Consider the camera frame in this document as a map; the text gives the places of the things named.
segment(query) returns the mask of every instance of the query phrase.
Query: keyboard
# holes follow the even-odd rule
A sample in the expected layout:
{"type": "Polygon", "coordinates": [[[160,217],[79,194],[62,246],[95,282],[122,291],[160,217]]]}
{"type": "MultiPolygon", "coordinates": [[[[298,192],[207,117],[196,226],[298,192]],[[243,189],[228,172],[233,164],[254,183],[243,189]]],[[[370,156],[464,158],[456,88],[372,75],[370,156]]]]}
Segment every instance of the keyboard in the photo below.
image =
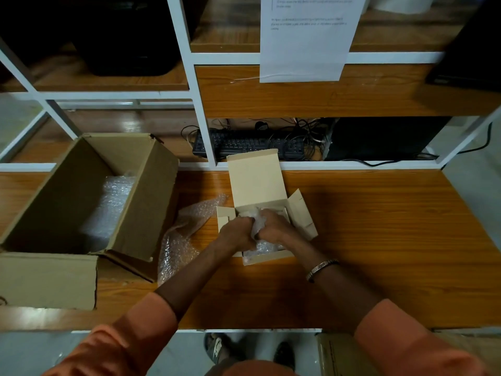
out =
{"type": "MultiPolygon", "coordinates": [[[[217,159],[226,158],[232,154],[254,152],[258,150],[279,150],[280,160],[300,160],[305,156],[303,130],[229,130],[210,129],[210,136],[214,145],[214,154],[217,159]]],[[[204,142],[200,131],[196,134],[193,154],[207,158],[204,142]]]]}

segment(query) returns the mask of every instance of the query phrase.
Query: orange sleeve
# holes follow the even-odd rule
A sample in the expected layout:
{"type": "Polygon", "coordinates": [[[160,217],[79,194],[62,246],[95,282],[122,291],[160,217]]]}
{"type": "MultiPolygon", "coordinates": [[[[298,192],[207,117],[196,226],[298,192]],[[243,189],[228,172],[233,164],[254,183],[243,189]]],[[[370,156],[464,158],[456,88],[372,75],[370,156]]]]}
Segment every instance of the orange sleeve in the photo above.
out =
{"type": "Polygon", "coordinates": [[[434,336],[390,300],[360,322],[355,340],[386,376],[484,376],[484,364],[434,336]]]}
{"type": "Polygon", "coordinates": [[[170,306],[149,293],[113,324],[94,328],[43,376],[145,375],[176,330],[170,306]]]}

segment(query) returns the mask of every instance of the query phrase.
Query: white metal frame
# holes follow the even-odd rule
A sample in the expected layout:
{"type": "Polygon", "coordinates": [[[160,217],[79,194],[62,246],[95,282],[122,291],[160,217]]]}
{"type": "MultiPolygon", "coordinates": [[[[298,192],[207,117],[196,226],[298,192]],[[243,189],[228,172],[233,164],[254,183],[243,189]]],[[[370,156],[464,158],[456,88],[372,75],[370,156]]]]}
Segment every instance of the white metal frame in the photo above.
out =
{"type": "MultiPolygon", "coordinates": [[[[167,0],[172,22],[174,25],[177,43],[188,80],[189,91],[132,91],[132,92],[40,92],[34,87],[34,79],[29,69],[7,47],[0,38],[0,62],[2,62],[19,82],[26,88],[26,92],[10,93],[17,100],[36,100],[44,110],[61,126],[73,139],[81,132],[71,119],[64,113],[61,106],[66,108],[79,106],[85,108],[168,108],[169,105],[194,108],[198,125],[205,148],[207,149],[207,162],[184,162],[182,170],[228,170],[224,162],[217,162],[210,141],[207,119],[198,88],[195,72],[196,65],[222,65],[222,64],[259,64],[260,53],[216,53],[216,52],[191,52],[189,34],[182,0],[167,0]],[[165,101],[149,102],[147,99],[165,101]],[[169,102],[172,99],[190,99],[192,102],[169,102]]],[[[348,54],[348,64],[419,64],[435,63],[442,57],[441,52],[351,52],[348,54]]],[[[282,162],[283,170],[360,170],[360,169],[440,169],[447,164],[459,151],[469,144],[479,132],[494,119],[501,116],[501,107],[488,116],[479,117],[457,139],[456,144],[446,154],[436,160],[401,161],[379,167],[368,168],[364,164],[352,161],[305,161],[282,162]]],[[[31,122],[27,129],[9,145],[9,155],[25,142],[39,123],[31,122]]],[[[2,171],[50,171],[53,163],[0,163],[2,171]]]]}

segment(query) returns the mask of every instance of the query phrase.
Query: white paper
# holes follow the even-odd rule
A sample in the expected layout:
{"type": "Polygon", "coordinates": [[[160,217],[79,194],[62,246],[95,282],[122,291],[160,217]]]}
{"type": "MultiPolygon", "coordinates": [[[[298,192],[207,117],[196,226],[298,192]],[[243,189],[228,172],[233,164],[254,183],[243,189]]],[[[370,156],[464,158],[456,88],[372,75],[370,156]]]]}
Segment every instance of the white paper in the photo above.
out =
{"type": "Polygon", "coordinates": [[[260,82],[339,81],[365,0],[261,0],[260,82]]]}

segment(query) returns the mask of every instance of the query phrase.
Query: bracelet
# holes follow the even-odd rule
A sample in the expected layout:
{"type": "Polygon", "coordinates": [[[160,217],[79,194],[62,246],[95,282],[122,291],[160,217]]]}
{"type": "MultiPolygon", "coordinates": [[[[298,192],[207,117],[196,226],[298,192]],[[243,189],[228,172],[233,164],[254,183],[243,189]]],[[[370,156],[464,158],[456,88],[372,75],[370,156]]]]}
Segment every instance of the bracelet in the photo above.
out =
{"type": "Polygon", "coordinates": [[[321,271],[323,268],[328,267],[329,265],[333,265],[333,264],[339,265],[339,261],[328,260],[328,261],[324,261],[322,264],[317,265],[316,267],[314,267],[312,269],[312,271],[310,273],[308,273],[308,276],[306,276],[306,281],[311,282],[312,284],[315,283],[315,281],[313,281],[313,276],[316,273],[318,273],[319,271],[321,271]]]}

